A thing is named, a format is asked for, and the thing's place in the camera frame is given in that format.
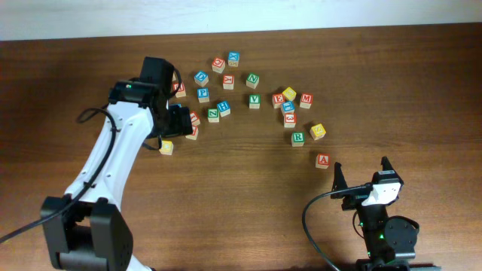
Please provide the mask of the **yellow C block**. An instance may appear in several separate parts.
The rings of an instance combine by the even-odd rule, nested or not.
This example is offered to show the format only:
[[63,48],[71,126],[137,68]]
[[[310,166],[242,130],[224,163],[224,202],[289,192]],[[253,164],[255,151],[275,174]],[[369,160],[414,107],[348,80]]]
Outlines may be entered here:
[[160,146],[160,148],[159,148],[159,152],[160,152],[162,155],[172,155],[173,150],[174,150],[174,144],[172,143],[172,141],[163,140],[163,141],[161,142],[161,146]]

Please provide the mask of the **red Y block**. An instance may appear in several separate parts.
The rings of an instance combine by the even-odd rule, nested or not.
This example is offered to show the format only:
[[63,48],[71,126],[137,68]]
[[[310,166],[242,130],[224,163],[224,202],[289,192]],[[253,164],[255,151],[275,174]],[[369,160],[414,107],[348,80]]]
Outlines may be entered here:
[[222,85],[224,90],[233,90],[234,89],[234,75],[223,75]]

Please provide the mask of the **blue D block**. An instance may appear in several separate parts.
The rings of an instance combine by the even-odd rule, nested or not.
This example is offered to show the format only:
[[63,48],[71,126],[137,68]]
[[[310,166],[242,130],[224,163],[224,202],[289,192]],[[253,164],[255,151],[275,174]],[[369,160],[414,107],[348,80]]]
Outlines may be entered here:
[[196,73],[194,75],[194,81],[200,87],[205,87],[207,85],[207,83],[209,82],[209,76],[204,71],[198,71],[198,73]]

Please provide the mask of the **blue H block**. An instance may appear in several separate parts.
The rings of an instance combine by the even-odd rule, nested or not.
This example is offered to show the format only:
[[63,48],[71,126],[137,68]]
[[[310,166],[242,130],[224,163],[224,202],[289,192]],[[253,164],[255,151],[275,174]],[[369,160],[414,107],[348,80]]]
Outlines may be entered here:
[[227,101],[219,102],[217,104],[217,109],[221,117],[226,117],[231,113],[231,108]]

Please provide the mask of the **red 3 block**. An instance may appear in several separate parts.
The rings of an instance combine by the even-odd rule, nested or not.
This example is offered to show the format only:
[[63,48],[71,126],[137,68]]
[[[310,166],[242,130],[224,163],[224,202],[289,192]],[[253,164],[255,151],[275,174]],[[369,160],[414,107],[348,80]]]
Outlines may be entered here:
[[297,123],[297,115],[295,113],[285,113],[283,126],[285,128],[295,128]]

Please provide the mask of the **blue P block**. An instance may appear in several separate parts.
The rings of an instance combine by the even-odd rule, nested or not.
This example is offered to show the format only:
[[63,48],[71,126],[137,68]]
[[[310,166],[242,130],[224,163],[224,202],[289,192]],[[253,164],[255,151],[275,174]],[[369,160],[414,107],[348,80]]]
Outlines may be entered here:
[[198,88],[197,89],[197,98],[199,103],[209,102],[209,89],[208,88]]

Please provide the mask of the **yellow block near E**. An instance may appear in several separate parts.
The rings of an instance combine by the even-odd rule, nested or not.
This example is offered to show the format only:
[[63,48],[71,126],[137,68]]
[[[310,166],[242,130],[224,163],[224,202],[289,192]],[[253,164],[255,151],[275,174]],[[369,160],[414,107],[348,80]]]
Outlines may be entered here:
[[293,102],[297,96],[297,93],[291,87],[287,87],[285,90],[282,91],[282,95],[284,96],[286,101]]

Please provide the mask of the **green V block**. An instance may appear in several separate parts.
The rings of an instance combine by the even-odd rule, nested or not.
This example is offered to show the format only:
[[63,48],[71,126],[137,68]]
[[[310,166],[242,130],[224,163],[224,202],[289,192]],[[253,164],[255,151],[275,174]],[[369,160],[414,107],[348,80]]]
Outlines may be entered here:
[[259,94],[251,94],[249,96],[249,108],[259,109],[261,107],[261,96]]

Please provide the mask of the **blue X block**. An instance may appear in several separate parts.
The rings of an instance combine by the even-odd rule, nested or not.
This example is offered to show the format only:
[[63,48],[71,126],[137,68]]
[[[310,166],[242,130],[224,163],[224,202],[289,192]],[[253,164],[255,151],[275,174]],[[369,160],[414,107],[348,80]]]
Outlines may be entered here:
[[231,67],[239,66],[240,53],[237,51],[230,51],[228,53],[227,62]]

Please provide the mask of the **green R block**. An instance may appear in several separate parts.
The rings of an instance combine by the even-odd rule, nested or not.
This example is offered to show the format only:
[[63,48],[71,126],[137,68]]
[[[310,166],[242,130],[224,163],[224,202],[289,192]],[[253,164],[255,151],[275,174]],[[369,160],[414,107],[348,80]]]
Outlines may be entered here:
[[302,147],[305,143],[305,135],[303,132],[293,132],[291,134],[291,146]]

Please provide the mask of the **yellow S block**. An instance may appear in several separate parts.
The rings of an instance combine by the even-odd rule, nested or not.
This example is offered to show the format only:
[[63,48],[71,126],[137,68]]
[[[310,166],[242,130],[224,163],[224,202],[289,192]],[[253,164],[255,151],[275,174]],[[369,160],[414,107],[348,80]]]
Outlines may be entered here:
[[318,123],[310,128],[310,135],[316,141],[326,135],[326,130],[321,123]]

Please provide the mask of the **red A block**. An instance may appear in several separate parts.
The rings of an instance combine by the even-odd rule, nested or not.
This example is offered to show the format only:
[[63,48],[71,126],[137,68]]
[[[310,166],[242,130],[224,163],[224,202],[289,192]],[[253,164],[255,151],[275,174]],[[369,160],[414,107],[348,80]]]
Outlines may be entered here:
[[317,154],[316,168],[318,169],[327,169],[331,165],[331,158],[328,154]]

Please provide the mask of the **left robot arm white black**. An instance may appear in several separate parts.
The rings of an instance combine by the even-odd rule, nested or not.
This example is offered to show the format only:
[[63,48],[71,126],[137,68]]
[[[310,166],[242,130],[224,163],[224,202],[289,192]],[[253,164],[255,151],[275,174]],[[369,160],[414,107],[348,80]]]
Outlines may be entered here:
[[180,74],[165,59],[145,57],[137,78],[118,81],[108,103],[81,113],[83,123],[105,115],[99,138],[78,177],[61,197],[41,207],[50,262],[61,270],[147,270],[133,254],[133,235],[121,214],[124,188],[148,139],[165,151],[168,140],[192,133],[187,107],[169,105]]

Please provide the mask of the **red M block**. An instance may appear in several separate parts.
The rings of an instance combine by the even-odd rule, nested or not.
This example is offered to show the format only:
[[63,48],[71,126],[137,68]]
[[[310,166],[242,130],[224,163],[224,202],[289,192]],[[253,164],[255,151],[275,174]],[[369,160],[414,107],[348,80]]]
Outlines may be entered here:
[[300,107],[310,109],[313,104],[313,95],[309,93],[302,93],[300,96]]

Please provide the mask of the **red G block top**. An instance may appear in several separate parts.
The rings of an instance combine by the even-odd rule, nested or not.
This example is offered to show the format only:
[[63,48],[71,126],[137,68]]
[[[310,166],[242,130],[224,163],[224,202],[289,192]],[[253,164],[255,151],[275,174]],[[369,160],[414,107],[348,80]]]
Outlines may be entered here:
[[212,61],[212,70],[219,74],[222,74],[226,66],[226,62],[219,57],[215,57]]

